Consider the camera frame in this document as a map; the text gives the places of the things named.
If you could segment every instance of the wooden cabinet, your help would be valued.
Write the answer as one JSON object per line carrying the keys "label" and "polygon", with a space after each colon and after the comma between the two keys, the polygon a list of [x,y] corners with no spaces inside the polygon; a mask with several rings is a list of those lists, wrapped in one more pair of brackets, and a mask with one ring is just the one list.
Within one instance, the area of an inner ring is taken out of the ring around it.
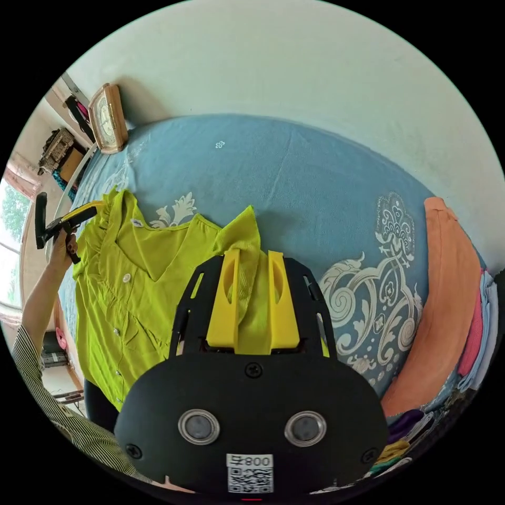
{"label": "wooden cabinet", "polygon": [[83,155],[74,147],[70,148],[72,151],[67,157],[66,161],[63,163],[59,176],[67,183],[73,176],[76,168],[83,159]]}

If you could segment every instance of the purple cloth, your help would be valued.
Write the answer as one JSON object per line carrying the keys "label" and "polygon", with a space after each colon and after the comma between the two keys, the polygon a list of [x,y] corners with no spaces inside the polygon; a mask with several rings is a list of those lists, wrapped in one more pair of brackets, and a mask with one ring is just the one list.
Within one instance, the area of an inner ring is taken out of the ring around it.
{"label": "purple cloth", "polygon": [[417,409],[408,410],[389,427],[388,444],[395,443],[409,434],[414,425],[424,417]]}

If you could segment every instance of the striped shirt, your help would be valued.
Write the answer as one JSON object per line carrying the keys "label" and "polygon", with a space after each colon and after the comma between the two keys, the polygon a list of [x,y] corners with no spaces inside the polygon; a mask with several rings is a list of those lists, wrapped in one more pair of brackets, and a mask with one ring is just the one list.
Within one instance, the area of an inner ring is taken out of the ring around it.
{"label": "striped shirt", "polygon": [[128,457],[121,451],[112,433],[62,405],[47,391],[42,383],[40,356],[22,326],[17,332],[12,357],[26,387],[39,407],[75,447],[113,470],[135,477],[142,482],[151,482],[150,479],[137,472]]}

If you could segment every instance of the green tree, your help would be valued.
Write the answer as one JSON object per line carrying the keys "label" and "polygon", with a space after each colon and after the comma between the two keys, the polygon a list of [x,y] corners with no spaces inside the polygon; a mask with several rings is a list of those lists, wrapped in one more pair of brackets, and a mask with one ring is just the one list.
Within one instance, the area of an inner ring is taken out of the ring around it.
{"label": "green tree", "polygon": [[7,293],[7,300],[10,304],[14,305],[14,293],[16,290],[16,283],[19,282],[19,263],[11,271],[11,284],[9,285],[9,292]]}
{"label": "green tree", "polygon": [[5,197],[2,201],[2,221],[4,222],[5,229],[17,242],[21,242],[23,226],[29,207],[30,200],[26,196],[22,195],[12,186],[5,188]]}

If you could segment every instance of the window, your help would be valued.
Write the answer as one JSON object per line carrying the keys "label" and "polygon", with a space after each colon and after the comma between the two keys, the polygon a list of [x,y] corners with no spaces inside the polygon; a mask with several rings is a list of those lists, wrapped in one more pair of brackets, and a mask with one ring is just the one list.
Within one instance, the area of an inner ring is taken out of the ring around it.
{"label": "window", "polygon": [[28,198],[0,181],[0,306],[10,311],[21,309],[19,251],[30,206]]}

